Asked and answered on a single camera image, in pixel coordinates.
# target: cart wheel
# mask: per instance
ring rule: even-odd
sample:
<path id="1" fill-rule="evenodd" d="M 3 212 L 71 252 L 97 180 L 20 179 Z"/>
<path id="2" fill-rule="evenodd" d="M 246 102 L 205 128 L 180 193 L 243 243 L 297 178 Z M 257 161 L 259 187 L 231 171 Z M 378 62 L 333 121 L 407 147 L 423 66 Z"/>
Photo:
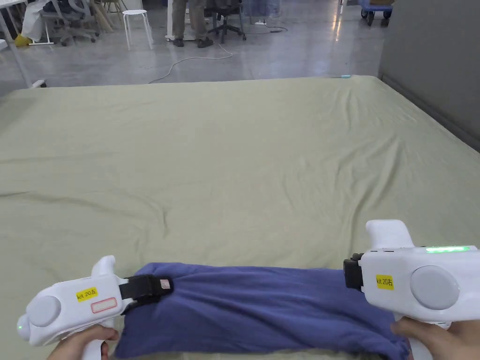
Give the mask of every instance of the cart wheel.
<path id="1" fill-rule="evenodd" d="M 367 15 L 367 24 L 368 24 L 368 26 L 371 26 L 371 25 L 372 25 L 374 17 L 375 17 L 375 12 L 369 11 L 369 12 L 368 12 L 368 15 Z"/>

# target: white sticker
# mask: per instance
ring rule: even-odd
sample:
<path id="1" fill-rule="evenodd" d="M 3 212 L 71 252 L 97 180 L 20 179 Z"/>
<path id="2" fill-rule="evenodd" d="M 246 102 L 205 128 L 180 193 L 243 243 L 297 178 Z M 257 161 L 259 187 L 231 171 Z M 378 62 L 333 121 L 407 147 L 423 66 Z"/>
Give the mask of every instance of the white sticker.
<path id="1" fill-rule="evenodd" d="M 99 302 L 94 302 L 91 305 L 92 312 L 96 314 L 97 312 L 102 312 L 108 309 L 113 309 L 117 306 L 117 299 L 115 298 L 110 298 L 106 300 L 102 300 Z"/>
<path id="2" fill-rule="evenodd" d="M 170 282 L 166 279 L 161 279 L 160 286 L 162 287 L 162 289 L 170 289 Z"/>

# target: white lab coat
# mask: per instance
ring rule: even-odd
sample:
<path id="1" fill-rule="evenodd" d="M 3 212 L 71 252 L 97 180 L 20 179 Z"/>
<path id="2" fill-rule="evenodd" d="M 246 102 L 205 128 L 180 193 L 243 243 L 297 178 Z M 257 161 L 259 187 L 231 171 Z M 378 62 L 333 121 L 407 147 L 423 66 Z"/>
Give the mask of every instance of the white lab coat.
<path id="1" fill-rule="evenodd" d="M 37 0 L 27 5 L 22 27 L 23 37 L 27 37 L 33 41 L 40 41 L 43 31 L 45 30 L 45 24 L 40 16 L 40 11 L 49 1 L 50 0 Z"/>

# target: finger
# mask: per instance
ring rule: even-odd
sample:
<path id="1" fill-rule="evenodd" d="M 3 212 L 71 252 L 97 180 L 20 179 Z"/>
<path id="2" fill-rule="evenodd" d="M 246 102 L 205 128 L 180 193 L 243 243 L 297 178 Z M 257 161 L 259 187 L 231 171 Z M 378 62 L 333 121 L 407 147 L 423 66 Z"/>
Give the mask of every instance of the finger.
<path id="1" fill-rule="evenodd" d="M 423 343 L 434 356 L 451 353 L 460 341 L 448 331 L 433 324 L 422 323 L 409 318 L 402 318 L 392 324 L 392 332 L 397 335 L 417 339 Z"/>
<path id="2" fill-rule="evenodd" d="M 108 355 L 108 344 L 107 343 L 102 344 L 102 355 Z"/>
<path id="3" fill-rule="evenodd" d="M 479 343 L 480 321 L 458 321 L 452 323 L 448 332 L 457 336 L 466 345 L 476 346 Z"/>
<path id="4" fill-rule="evenodd" d="M 111 329 L 108 327 L 103 327 L 101 325 L 94 325 L 89 327 L 88 329 L 79 332 L 75 339 L 82 344 L 88 344 L 93 340 L 109 340 L 109 339 L 117 339 L 118 332 L 115 329 Z"/>

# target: blue cloth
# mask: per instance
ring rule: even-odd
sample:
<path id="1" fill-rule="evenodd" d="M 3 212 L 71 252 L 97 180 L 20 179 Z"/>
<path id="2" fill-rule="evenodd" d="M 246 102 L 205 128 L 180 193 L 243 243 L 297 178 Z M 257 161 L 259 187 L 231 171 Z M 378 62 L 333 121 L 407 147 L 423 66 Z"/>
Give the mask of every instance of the blue cloth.
<path id="1" fill-rule="evenodd" d="M 148 264 L 174 291 L 125 316 L 116 349 L 124 359 L 158 351 L 223 353 L 329 349 L 405 360 L 391 313 L 371 306 L 331 269 Z"/>

